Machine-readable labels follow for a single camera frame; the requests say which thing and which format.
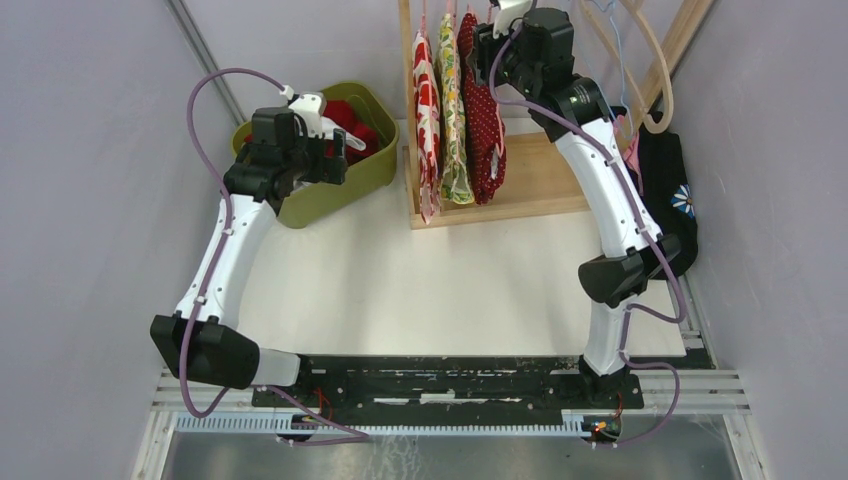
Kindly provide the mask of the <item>red skirt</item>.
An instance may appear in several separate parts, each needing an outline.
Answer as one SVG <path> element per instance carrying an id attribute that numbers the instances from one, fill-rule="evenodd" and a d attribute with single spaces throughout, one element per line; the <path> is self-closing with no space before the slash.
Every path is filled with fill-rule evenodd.
<path id="1" fill-rule="evenodd" d="M 380 139 L 377 130 L 365 122 L 360 114 L 356 113 L 352 104 L 346 100 L 329 100 L 323 113 L 323 132 L 328 137 L 323 141 L 323 154 L 320 158 L 335 157 L 333 134 L 335 129 L 346 132 L 344 155 L 346 164 L 351 167 L 362 160 L 373 156 L 380 149 Z M 239 127 L 231 139 L 231 153 L 235 158 L 246 143 L 254 139 L 252 127 L 245 123 Z M 301 156 L 303 166 L 312 166 L 312 160 L 318 157 L 310 155 L 309 151 L 297 151 L 303 153 Z"/>

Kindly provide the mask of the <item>blue wire hanger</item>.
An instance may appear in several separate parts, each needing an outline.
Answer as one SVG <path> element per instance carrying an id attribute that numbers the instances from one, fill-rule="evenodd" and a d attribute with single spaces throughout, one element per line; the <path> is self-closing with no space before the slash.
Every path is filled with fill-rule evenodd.
<path id="1" fill-rule="evenodd" d="M 631 140 L 633 138 L 633 135 L 634 135 L 634 125 L 633 125 L 632 118 L 629 117 L 630 107 L 629 107 L 628 102 L 627 102 L 627 79 L 626 79 L 625 63 L 624 63 L 624 57 L 623 57 L 622 41 L 621 41 L 621 35 L 620 35 L 620 32 L 619 32 L 617 23 L 615 21 L 615 14 L 614 14 L 614 10 L 615 10 L 615 6 L 616 6 L 617 2 L 615 0 L 611 0 L 611 1 L 608 1 L 604 6 L 602 6 L 596 0 L 590 0 L 590 3 L 592 5 L 594 5 L 595 8 L 599 12 L 606 15 L 607 21 L 608 21 L 609 25 L 612 27 L 612 30 L 613 30 L 613 33 L 614 33 L 615 53 L 617 54 L 617 60 L 618 60 L 618 65 L 619 65 L 619 74 L 620 74 L 620 83 L 621 83 L 621 91 L 620 91 L 620 96 L 619 96 L 619 102 L 625 110 L 625 117 L 626 117 L 626 120 L 627 120 L 627 129 L 624 129 L 624 127 L 622 126 L 622 121 L 620 121 L 619 124 L 620 124 L 621 132 L 624 133 L 624 138 L 626 140 Z"/>

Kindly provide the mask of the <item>cream plastic hanger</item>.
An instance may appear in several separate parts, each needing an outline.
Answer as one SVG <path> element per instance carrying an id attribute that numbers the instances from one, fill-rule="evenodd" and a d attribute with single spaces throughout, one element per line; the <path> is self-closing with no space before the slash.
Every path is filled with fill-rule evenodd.
<path id="1" fill-rule="evenodd" d="M 655 70 L 657 71 L 660 77 L 661 93 L 664 100 L 666 101 L 666 111 L 663 114 L 662 119 L 660 121 L 655 121 L 653 117 L 649 114 L 650 104 L 647 101 L 646 95 L 642 93 L 642 90 L 636 85 L 632 74 L 625 67 L 627 84 L 631 87 L 632 92 L 635 94 L 638 104 L 638 112 L 642 115 L 642 120 L 640 121 L 640 123 L 643 124 L 650 133 L 659 134 L 665 132 L 670 126 L 675 107 L 670 68 L 665 53 L 656 37 L 653 28 L 650 26 L 646 17 L 641 13 L 641 6 L 643 4 L 643 1 L 616 2 L 616 5 L 621 5 L 628 12 L 630 18 L 640 30 L 646 44 L 651 48 L 655 63 L 657 64 Z M 612 38 L 601 26 L 599 19 L 595 15 L 595 12 L 601 12 L 599 12 L 595 8 L 595 6 L 590 3 L 590 1 L 577 1 L 577 5 L 579 6 L 585 18 L 588 20 L 589 25 L 591 26 L 595 36 L 607 50 L 608 55 L 611 58 L 617 60 L 617 54 L 615 53 L 615 44 L 613 44 Z"/>

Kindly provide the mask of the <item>white garment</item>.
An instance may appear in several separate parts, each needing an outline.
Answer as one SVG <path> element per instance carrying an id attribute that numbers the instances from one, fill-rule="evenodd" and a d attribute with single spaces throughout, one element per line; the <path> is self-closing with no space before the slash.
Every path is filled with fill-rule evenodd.
<path id="1" fill-rule="evenodd" d="M 322 142 L 328 137 L 324 133 L 323 139 L 309 138 L 306 134 L 306 124 L 300 117 L 297 120 L 297 135 L 295 141 L 295 150 L 309 151 L 310 155 L 318 157 L 312 160 L 312 166 L 303 166 L 301 156 L 303 153 L 293 153 L 295 163 L 295 181 L 306 184 L 325 183 L 331 185 L 342 185 L 346 181 L 349 166 L 346 164 L 344 149 L 346 132 L 342 129 L 335 129 L 333 141 L 335 147 L 335 157 L 320 158 L 323 152 Z"/>

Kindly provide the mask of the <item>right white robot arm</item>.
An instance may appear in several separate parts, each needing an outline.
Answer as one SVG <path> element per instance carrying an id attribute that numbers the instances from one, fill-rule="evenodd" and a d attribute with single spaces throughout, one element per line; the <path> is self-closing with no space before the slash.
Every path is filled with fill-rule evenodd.
<path id="1" fill-rule="evenodd" d="M 629 369 L 627 336 L 640 297 L 658 273 L 671 278 L 680 251 L 653 220 L 617 147 L 600 87 L 574 71 L 574 29 L 567 12 L 532 1 L 496 1 L 493 22 L 473 30 L 470 63 L 478 84 L 509 85 L 571 168 L 599 229 L 601 255 L 578 268 L 591 300 L 587 345 L 579 358 L 580 400 L 602 408 Z"/>

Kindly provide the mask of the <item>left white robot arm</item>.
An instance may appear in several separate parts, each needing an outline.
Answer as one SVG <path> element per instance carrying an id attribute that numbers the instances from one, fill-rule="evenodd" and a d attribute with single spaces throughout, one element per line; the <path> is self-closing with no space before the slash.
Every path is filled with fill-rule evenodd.
<path id="1" fill-rule="evenodd" d="M 255 111 L 251 132 L 223 176 L 213 235 L 174 313 L 154 317 L 150 335 L 173 376 L 231 389 L 276 386 L 291 406 L 307 404 L 314 379 L 301 356 L 260 346 L 238 332 L 239 312 L 259 248 L 299 182 L 340 185 L 347 132 L 288 107 Z"/>

